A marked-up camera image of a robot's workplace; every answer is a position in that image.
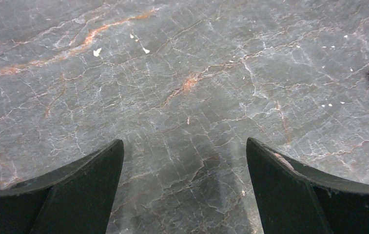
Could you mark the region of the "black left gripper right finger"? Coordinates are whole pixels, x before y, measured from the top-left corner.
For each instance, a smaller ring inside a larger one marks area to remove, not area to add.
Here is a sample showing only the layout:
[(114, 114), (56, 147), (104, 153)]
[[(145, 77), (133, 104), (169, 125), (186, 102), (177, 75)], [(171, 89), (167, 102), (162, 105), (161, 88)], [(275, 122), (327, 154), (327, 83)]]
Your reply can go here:
[(369, 234), (369, 185), (334, 176), (248, 138), (246, 158), (266, 234)]

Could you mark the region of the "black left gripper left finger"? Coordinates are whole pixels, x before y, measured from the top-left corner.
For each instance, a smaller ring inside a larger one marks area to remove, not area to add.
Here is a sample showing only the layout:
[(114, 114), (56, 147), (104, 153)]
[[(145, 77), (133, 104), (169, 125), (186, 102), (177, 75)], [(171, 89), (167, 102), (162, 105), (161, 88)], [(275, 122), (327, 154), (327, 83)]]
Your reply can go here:
[(124, 160), (116, 139), (41, 176), (0, 190), (0, 234), (103, 234)]

